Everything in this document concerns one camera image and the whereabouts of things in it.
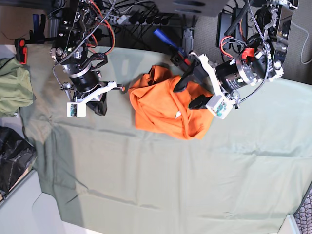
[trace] red cable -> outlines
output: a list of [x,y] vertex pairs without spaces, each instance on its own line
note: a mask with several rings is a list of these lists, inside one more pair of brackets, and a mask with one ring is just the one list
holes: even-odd
[[223,47],[225,45],[225,43],[223,43],[226,39],[229,39],[229,38],[233,38],[231,36],[227,36],[227,37],[224,37],[222,40],[221,40],[221,43],[220,43],[220,49],[221,49],[221,52],[224,53],[226,56],[229,56],[231,58],[233,58],[233,56],[227,52],[224,51]]
[[[102,14],[102,12],[101,12],[101,10],[100,10],[99,7],[93,2],[93,0],[90,0],[90,3],[97,9],[97,11],[99,12],[99,14],[100,14],[102,17],[104,17],[103,14]],[[112,37],[113,37],[113,45],[112,45],[112,47],[110,48],[110,50],[106,52],[106,54],[109,54],[109,53],[114,49],[114,47],[115,47],[115,40],[116,40],[116,38],[115,38],[115,33],[114,33],[114,31],[113,31],[111,25],[109,24],[109,22],[108,22],[106,19],[104,20],[104,22],[106,23],[108,29],[111,31],[111,34],[112,34]]]

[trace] floor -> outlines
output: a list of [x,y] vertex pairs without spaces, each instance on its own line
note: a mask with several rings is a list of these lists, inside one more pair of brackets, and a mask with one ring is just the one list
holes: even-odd
[[[244,4],[242,0],[238,0],[238,3],[240,6],[243,6]],[[312,32],[312,24],[310,24],[310,22],[312,22],[312,1],[300,0],[299,4],[299,9],[294,11],[293,22],[305,28],[309,32]],[[229,5],[234,6],[234,2],[230,0]],[[0,44],[13,44],[14,41],[12,39],[21,37],[24,34],[26,34],[26,39],[29,38],[27,33],[33,28],[33,13],[41,14],[43,11],[28,8],[0,6]],[[169,51],[167,47],[153,35],[155,28],[156,27],[151,27],[148,30],[146,35],[143,37],[143,41],[149,45],[153,51],[168,53]],[[176,43],[180,42],[179,37],[181,35],[181,30],[179,28],[171,29],[163,27],[162,29],[173,41]],[[136,33],[139,34],[140,30],[141,28],[138,28]],[[222,63],[220,50],[215,46],[216,30],[217,17],[200,17],[195,29],[194,49],[198,53],[207,54],[210,60]],[[292,27],[289,37],[290,45],[288,54],[283,66],[285,70],[283,78],[312,84],[312,79],[310,78],[312,66],[310,64],[303,65],[300,63],[300,53],[306,36],[307,34],[304,31],[294,26]],[[110,42],[107,38],[103,39],[99,44],[109,45]],[[117,35],[116,46],[126,48],[133,47],[136,49],[146,48],[143,44],[136,43],[127,31],[122,31]],[[312,58],[312,37],[309,37],[303,53],[304,61],[307,61],[310,58]]]

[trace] screw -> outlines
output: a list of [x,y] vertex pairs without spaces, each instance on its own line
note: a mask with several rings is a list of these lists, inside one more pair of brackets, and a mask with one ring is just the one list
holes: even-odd
[[57,56],[61,56],[63,54],[63,49],[62,48],[57,48],[57,50],[56,50],[56,55]]
[[281,69],[281,67],[282,67],[282,62],[281,61],[278,60],[278,61],[274,62],[274,68],[276,70]]
[[64,82],[63,83],[63,86],[66,88],[66,89],[70,89],[72,87],[72,85],[70,83],[67,83],[67,82]]

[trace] wire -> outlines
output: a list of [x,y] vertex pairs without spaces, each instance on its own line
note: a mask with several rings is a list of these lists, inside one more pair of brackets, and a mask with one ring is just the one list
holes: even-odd
[[[2,34],[4,35],[4,37],[7,38],[8,40],[15,40],[15,39],[8,38],[8,37],[6,36],[6,34],[5,34],[3,31],[1,31],[1,33],[2,33]],[[20,39],[20,38],[26,36],[27,34],[28,34],[28,33],[25,33],[24,35],[20,36],[20,37],[17,38],[17,39]]]
[[[112,9],[113,9],[115,3],[116,3],[116,0],[113,0],[113,4],[112,4],[111,8],[108,10],[108,12],[106,13],[105,17],[101,20],[100,23],[103,23],[103,22],[105,21],[106,17],[111,13],[111,11],[112,11]],[[69,59],[69,58],[74,54],[74,52],[76,52],[76,51],[86,42],[86,40],[98,29],[99,26],[100,26],[100,25],[97,25],[97,26],[93,29],[93,31],[92,31],[89,35],[87,35],[86,38],[83,39],[83,40],[81,41],[81,43],[79,43],[79,45],[78,45],[69,55],[67,55],[65,58],[63,58],[61,61],[57,62],[57,63],[53,66],[53,68],[52,68],[53,75],[54,75],[55,79],[57,80],[58,84],[61,86],[61,88],[64,88],[64,86],[62,85],[62,83],[60,82],[60,80],[59,80],[58,77],[57,77],[57,74],[55,73],[55,67],[56,67],[57,65],[59,65],[59,64],[61,64],[61,63],[63,63],[63,62],[65,62],[67,59]]]
[[128,1],[136,1],[136,2],[138,2],[138,0],[124,0],[124,1],[120,1],[120,2],[116,3],[116,6],[120,5],[120,4],[123,4],[125,2],[128,2]]
[[231,11],[228,11],[228,10],[222,10],[223,12],[227,12],[227,13],[229,13],[229,14],[233,14]]
[[51,15],[51,14],[53,14],[53,13],[56,12],[56,11],[59,11],[59,10],[63,9],[63,8],[65,8],[65,7],[63,6],[63,7],[60,7],[60,8],[58,8],[58,9],[55,9],[54,11],[51,11],[51,12],[48,14],[48,16]]
[[243,18],[239,22],[239,34],[242,37],[243,41],[246,41],[246,39],[244,37],[243,29],[242,29],[242,22],[243,22]]
[[88,46],[88,47],[91,47],[91,48],[95,48],[95,47],[98,46],[98,41],[97,41],[96,37],[95,37],[93,34],[91,35],[91,37],[92,37],[93,41],[95,42],[95,45],[92,45],[92,44],[88,44],[88,43],[87,43],[87,46]]
[[234,0],[234,2],[235,2],[236,7],[238,8],[238,3],[237,3],[237,1],[236,1],[236,0]]
[[[151,27],[153,27],[153,25],[154,25],[154,24],[152,23],[150,26],[148,26],[148,28],[147,28],[144,32],[141,31],[140,35],[138,36],[138,39],[143,41],[143,36],[145,35],[145,33],[146,33],[149,29],[151,29]],[[136,40],[136,41],[130,46],[130,48],[133,48],[133,47],[137,44],[137,42],[139,42],[139,41]]]
[[221,58],[222,58],[222,61],[225,62],[225,60],[224,60],[224,54],[222,54],[222,53],[221,53]]
[[312,59],[310,59],[310,60],[307,61],[307,62],[304,62],[303,59],[302,59],[302,57],[303,57],[304,48],[306,47],[306,44],[307,44],[307,41],[308,41],[308,39],[309,39],[310,34],[309,34],[309,32],[308,32],[306,29],[304,29],[303,27],[300,27],[299,25],[297,25],[297,24],[295,24],[295,23],[293,23],[293,22],[292,22],[292,24],[293,24],[294,26],[296,26],[297,28],[301,29],[302,31],[304,31],[304,32],[307,34],[307,38],[306,38],[306,40],[304,41],[303,46],[302,46],[301,55],[300,55],[300,62],[301,62],[302,64],[304,64],[304,65],[309,64],[310,62],[312,62]]
[[230,38],[233,38],[232,36],[227,36],[227,37],[224,37],[222,40],[221,40],[221,43],[220,43],[220,50],[221,52],[226,55],[227,57],[230,57],[230,58],[234,58],[231,54],[225,52],[225,50],[223,49],[225,43],[223,43],[226,39],[230,39]]
[[89,50],[91,53],[93,53],[93,54],[96,53],[94,49],[89,48],[88,50]]
[[58,6],[55,6],[55,2],[56,2],[56,0],[53,0],[53,1],[52,1],[52,7],[53,7],[53,8],[64,7],[65,4],[66,4],[66,0],[61,0],[61,1],[58,1],[59,5],[58,5]]
[[229,41],[229,42],[225,43],[225,45],[226,44],[231,44],[232,45],[232,49],[234,50],[234,52],[239,54],[239,55],[244,52],[244,48],[245,47],[243,47],[243,49],[239,48],[238,46],[241,46],[241,44],[237,43],[236,41]]
[[[232,43],[230,43],[230,41],[224,42],[224,41],[227,40],[227,39],[233,40]],[[220,49],[221,49],[221,52],[222,52],[224,55],[226,55],[227,57],[229,57],[230,59],[233,59],[234,57],[233,57],[231,54],[225,52],[225,50],[224,50],[223,47],[224,47],[226,44],[234,44],[234,43],[239,44],[239,45],[242,46],[243,48],[247,47],[247,44],[246,44],[245,42],[240,41],[240,40],[238,40],[238,39],[236,39],[236,38],[234,38],[234,37],[232,37],[232,36],[224,37],[224,38],[221,40]]]
[[251,16],[252,16],[252,18],[253,18],[253,23],[254,23],[254,25],[255,25],[255,27],[256,27],[256,29],[257,29],[257,31],[258,31],[258,33],[259,33],[261,39],[262,39],[263,46],[264,46],[264,48],[265,48],[265,55],[266,55],[267,66],[266,66],[266,70],[265,70],[264,79],[263,79],[263,81],[261,82],[261,84],[260,84],[251,94],[249,94],[247,97],[243,98],[243,99],[242,99],[241,101],[239,101],[237,104],[240,104],[240,103],[246,101],[248,98],[250,98],[252,95],[254,95],[254,94],[264,85],[265,81],[266,81],[267,78],[268,78],[269,69],[270,69],[270,63],[269,63],[269,60],[270,60],[270,59],[269,59],[269,49],[268,49],[268,46],[267,46],[267,44],[266,44],[266,42],[265,42],[265,40],[264,40],[264,36],[263,36],[263,34],[262,34],[262,32],[261,32],[261,29],[260,29],[260,27],[259,27],[259,24],[258,24],[257,20],[255,19],[254,13],[253,13],[253,11],[252,11],[252,9],[251,9],[251,7],[250,7],[250,2],[249,2],[249,0],[247,0],[247,3],[246,3],[246,4],[248,5],[248,10],[249,10],[249,12],[250,12],[250,14],[251,14]]
[[[129,29],[127,29],[125,26],[117,25],[117,27],[122,27],[125,31],[127,31],[129,34],[131,34],[131,31]],[[131,35],[131,36],[134,38],[134,40],[136,40],[137,42],[146,46],[148,48],[148,50],[152,50],[151,47],[149,45],[147,45],[146,43],[144,43],[142,40],[140,40],[139,38],[137,38],[134,35]]]
[[131,6],[129,6],[127,9],[121,11],[120,13],[124,13],[124,12],[127,12],[128,10],[130,10],[132,7],[134,7],[135,5],[138,5],[140,3],[154,3],[153,1],[138,1],[134,4],[132,4]]
[[116,36],[115,36],[115,32],[113,31],[111,25],[109,24],[109,22],[107,20],[105,20],[105,22],[107,23],[107,26],[108,26],[108,29],[111,31],[111,34],[112,34],[112,37],[113,37],[113,44],[112,44],[112,47],[106,51],[105,53],[108,55],[109,53],[112,52],[112,50],[114,49],[115,47],[115,42],[116,42]]
[[226,4],[227,7],[231,8],[232,10],[234,9],[233,7],[231,7],[230,5]]
[[[99,7],[93,2],[93,0],[90,0],[90,3],[97,9],[97,11],[99,12],[99,14],[100,14],[102,17],[104,17],[103,14],[102,14],[102,12],[101,12],[101,10],[100,10]],[[115,47],[116,37],[115,37],[114,31],[113,31],[113,29],[112,29],[112,26],[109,24],[109,22],[108,22],[106,19],[104,20],[104,22],[107,24],[107,27],[108,27],[108,29],[111,31],[111,34],[112,34],[112,37],[113,37],[113,45],[112,45],[112,47],[111,47],[108,51],[105,52],[105,53],[108,55],[110,52],[112,52],[112,50],[113,50],[114,47]]]

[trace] cable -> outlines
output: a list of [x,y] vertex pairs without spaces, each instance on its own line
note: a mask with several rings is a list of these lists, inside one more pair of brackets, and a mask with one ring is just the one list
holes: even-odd
[[94,49],[89,48],[88,50],[89,50],[91,53],[93,53],[93,54],[96,53]]
[[[125,26],[121,26],[121,25],[117,25],[117,27],[122,27],[125,31],[127,31],[128,33],[131,33],[131,31],[129,29],[127,29]],[[144,46],[146,46],[148,48],[148,50],[152,50],[151,47],[149,45],[147,45],[146,43],[144,43],[143,41],[141,41],[139,38],[137,38],[134,35],[131,35],[134,40],[136,40],[137,42],[143,44]]]
[[[15,39],[11,39],[11,38],[8,38],[7,36],[6,36],[6,34],[4,34],[4,32],[3,31],[1,31],[1,33],[4,35],[4,37],[5,38],[7,38],[8,40],[15,40]],[[17,39],[20,39],[20,38],[22,38],[22,37],[24,37],[24,36],[26,36],[28,33],[25,33],[24,35],[22,35],[22,36],[20,36],[19,38],[17,38]]]
[[226,4],[227,7],[231,8],[232,10],[234,9],[233,7],[231,7],[230,5]]
[[53,1],[52,1],[52,7],[53,7],[53,8],[64,7],[65,4],[66,4],[66,0],[61,0],[61,1],[58,2],[59,5],[58,5],[58,6],[55,6],[55,2],[56,2],[56,0],[53,0]]
[[[102,17],[104,17],[103,14],[102,14],[102,12],[101,12],[101,10],[100,10],[99,7],[93,2],[93,0],[90,0],[90,3],[97,9],[97,11],[99,12],[99,14],[100,14]],[[111,31],[112,37],[113,37],[113,45],[112,45],[112,47],[111,47],[108,51],[105,52],[106,54],[109,54],[109,53],[114,49],[114,47],[115,47],[115,40],[116,40],[116,38],[115,38],[114,31],[113,31],[111,25],[109,24],[109,22],[108,22],[106,19],[105,19],[104,21],[105,21],[105,23],[107,24],[108,29]]]
[[238,3],[237,3],[237,1],[236,1],[236,0],[234,0],[234,2],[235,2],[235,6],[238,8]]
[[304,48],[306,47],[306,44],[307,44],[307,41],[308,41],[308,39],[309,39],[310,34],[309,34],[309,32],[308,32],[306,29],[300,27],[299,25],[297,25],[297,24],[295,24],[295,23],[293,23],[293,22],[292,22],[292,24],[293,24],[294,26],[296,26],[297,28],[301,29],[302,31],[304,31],[304,32],[307,34],[307,38],[306,38],[306,40],[304,41],[303,46],[302,46],[301,55],[300,55],[300,62],[301,62],[302,64],[304,64],[304,65],[309,64],[310,62],[312,62],[312,59],[310,59],[310,60],[307,61],[307,62],[304,62],[303,59],[302,59],[302,57],[303,57]]
[[223,47],[224,47],[224,45],[225,45],[225,43],[223,43],[223,42],[224,42],[225,40],[227,40],[227,39],[230,39],[230,38],[232,39],[233,37],[232,37],[232,36],[227,36],[227,37],[224,37],[224,38],[221,40],[221,43],[220,43],[220,50],[221,50],[221,52],[222,52],[224,55],[226,55],[227,57],[233,59],[234,57],[233,57],[231,54],[225,52],[225,50],[223,49]]
[[240,55],[241,53],[244,52],[244,48],[245,48],[245,47],[243,47],[243,50],[242,50],[242,49],[239,50],[239,47],[238,47],[238,46],[242,46],[242,45],[239,44],[239,43],[236,42],[236,41],[229,41],[229,42],[225,43],[224,45],[226,45],[226,44],[231,44],[231,45],[232,45],[232,49],[234,50],[234,52],[237,53],[237,54],[239,54],[239,55]]
[[134,3],[134,4],[132,4],[131,6],[129,6],[127,9],[125,9],[125,10],[123,10],[123,11],[121,11],[120,13],[124,13],[124,12],[127,12],[128,10],[130,10],[132,7],[134,7],[135,5],[138,5],[138,4],[140,4],[140,3],[148,3],[148,2],[150,2],[150,3],[154,3],[153,1],[138,1],[138,2],[136,2],[136,3]]
[[228,11],[228,10],[222,10],[222,12],[227,12],[227,13],[229,13],[229,14],[233,14],[231,11]]
[[249,0],[247,0],[246,4],[248,5],[249,13],[251,14],[251,16],[252,16],[252,18],[253,18],[253,23],[254,23],[255,27],[257,28],[257,31],[258,31],[258,33],[259,33],[261,39],[262,39],[263,46],[264,46],[264,48],[265,48],[265,55],[266,55],[267,66],[266,66],[266,70],[265,70],[264,79],[263,79],[263,81],[261,82],[261,84],[260,84],[251,94],[249,94],[247,97],[243,98],[238,104],[240,104],[240,103],[246,101],[248,98],[250,98],[252,95],[254,95],[254,94],[264,85],[265,81],[266,81],[267,78],[268,78],[269,69],[270,69],[270,64],[269,64],[270,59],[269,59],[269,49],[268,49],[268,46],[267,46],[267,44],[266,44],[266,42],[265,42],[265,40],[264,40],[264,36],[263,36],[263,34],[262,34],[262,32],[261,32],[261,29],[260,29],[260,27],[259,27],[259,24],[258,24],[257,20],[255,19],[254,13],[253,13],[253,11],[252,11],[252,9],[251,9],[251,7],[250,7]]
[[239,34],[242,37],[243,41],[246,41],[246,39],[244,37],[243,29],[242,29],[242,22],[243,22],[243,19],[241,19],[239,22]]
[[232,36],[224,37],[224,38],[221,40],[220,49],[221,49],[221,52],[222,52],[224,55],[226,55],[227,57],[229,57],[230,59],[233,59],[234,57],[233,57],[231,54],[225,52],[225,50],[224,50],[223,47],[224,47],[226,44],[234,44],[234,43],[239,44],[239,45],[242,46],[243,48],[246,48],[246,47],[247,47],[247,44],[246,44],[245,42],[243,42],[243,41],[241,41],[241,40],[238,40],[238,39],[236,39],[236,38],[234,38],[234,37],[232,37]]
[[51,15],[51,14],[53,14],[53,13],[56,12],[56,11],[59,11],[59,10],[63,9],[63,8],[65,8],[65,7],[63,6],[63,7],[60,7],[60,8],[58,8],[58,9],[55,9],[54,11],[51,11],[51,12],[48,14],[48,16]]
[[[144,32],[141,31],[140,35],[138,36],[138,39],[143,41],[143,36],[145,35],[145,33],[146,33],[149,29],[151,29],[151,27],[153,27],[153,25],[154,25],[154,24],[152,23],[150,26],[148,26],[148,28],[147,28]],[[136,40],[136,41],[130,46],[130,48],[133,48],[133,47],[137,44],[137,42],[139,42],[139,41]]]
[[248,4],[245,3],[245,5],[243,6],[243,8],[240,10],[239,14],[237,15],[237,17],[234,19],[233,23],[231,24],[231,26],[228,28],[228,30],[226,30],[226,32],[224,33],[224,35],[232,35],[236,26],[238,25],[239,21],[244,17],[244,15],[247,13],[248,11]]
[[136,1],[136,2],[138,2],[138,0],[124,0],[124,1],[120,1],[120,2],[116,3],[116,6],[120,5],[120,4],[123,4],[124,2],[128,2],[128,1]]
[[87,46],[88,46],[88,47],[91,47],[91,48],[95,48],[95,47],[98,46],[98,41],[97,41],[96,37],[95,37],[93,34],[91,35],[91,37],[92,37],[93,41],[95,42],[95,45],[92,45],[92,44],[88,44],[88,43],[87,43]]
[[[112,9],[113,9],[115,3],[116,3],[116,0],[113,0],[113,4],[112,4],[111,8],[108,10],[107,14],[106,14],[105,17],[101,20],[100,23],[103,23],[103,22],[105,21],[106,17],[111,13],[111,11],[112,11]],[[53,66],[53,68],[52,68],[53,75],[54,75],[55,79],[57,80],[58,84],[61,86],[61,88],[64,88],[64,86],[62,85],[62,83],[60,82],[60,80],[58,79],[58,77],[57,77],[57,75],[56,75],[56,73],[55,73],[55,67],[56,67],[57,65],[59,65],[59,64],[61,64],[61,63],[63,63],[63,62],[65,62],[67,59],[69,59],[69,58],[74,54],[74,52],[76,52],[76,51],[86,42],[86,40],[98,29],[98,27],[99,27],[99,25],[97,25],[97,26],[92,30],[92,32],[91,32],[89,35],[87,35],[86,38],[83,39],[83,40],[81,41],[81,43],[80,43],[69,55],[67,55],[65,58],[63,58],[61,61],[57,62],[57,63]]]

